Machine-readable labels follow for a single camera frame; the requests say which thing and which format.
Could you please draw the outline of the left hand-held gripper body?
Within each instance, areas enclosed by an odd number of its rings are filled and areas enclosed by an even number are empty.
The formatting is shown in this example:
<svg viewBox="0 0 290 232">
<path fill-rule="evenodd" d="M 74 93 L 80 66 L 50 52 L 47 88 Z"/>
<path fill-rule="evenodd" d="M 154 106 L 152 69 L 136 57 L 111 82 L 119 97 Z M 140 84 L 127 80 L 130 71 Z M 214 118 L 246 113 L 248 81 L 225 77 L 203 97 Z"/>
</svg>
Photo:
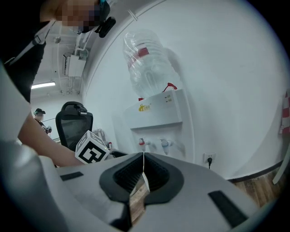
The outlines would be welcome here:
<svg viewBox="0 0 290 232">
<path fill-rule="evenodd" d="M 104 141 L 89 130 L 79 140 L 75 150 L 75 157 L 84 164 L 101 162 L 125 155 L 127 153 L 107 148 Z"/>
</svg>

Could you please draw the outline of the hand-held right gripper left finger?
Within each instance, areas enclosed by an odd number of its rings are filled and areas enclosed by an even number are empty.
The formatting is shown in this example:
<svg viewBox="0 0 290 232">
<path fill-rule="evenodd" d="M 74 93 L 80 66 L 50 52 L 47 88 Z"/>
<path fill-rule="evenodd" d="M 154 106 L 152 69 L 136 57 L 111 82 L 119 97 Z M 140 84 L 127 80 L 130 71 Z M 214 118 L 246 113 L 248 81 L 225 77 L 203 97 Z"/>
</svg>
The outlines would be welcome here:
<svg viewBox="0 0 290 232">
<path fill-rule="evenodd" d="M 40 158 L 47 213 L 42 231 L 48 232 L 119 232 L 121 224 L 131 222 L 128 203 L 111 200 L 100 186 L 107 169 L 130 163 L 139 154 L 74 167 L 55 168 L 52 160 Z"/>
</svg>

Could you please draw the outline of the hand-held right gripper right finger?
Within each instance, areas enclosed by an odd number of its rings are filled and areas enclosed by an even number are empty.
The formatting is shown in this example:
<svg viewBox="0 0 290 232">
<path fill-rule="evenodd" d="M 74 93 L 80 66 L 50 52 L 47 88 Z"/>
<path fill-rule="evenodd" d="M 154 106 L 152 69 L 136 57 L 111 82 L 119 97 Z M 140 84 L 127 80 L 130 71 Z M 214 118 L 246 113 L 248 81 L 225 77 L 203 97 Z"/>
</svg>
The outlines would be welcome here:
<svg viewBox="0 0 290 232">
<path fill-rule="evenodd" d="M 165 155 L 154 156 L 176 166 L 184 176 L 184 184 L 170 202 L 147 206 L 132 228 L 134 232 L 226 232 L 231 227 L 208 196 L 218 190 L 247 217 L 258 211 L 248 195 L 212 170 Z"/>
</svg>

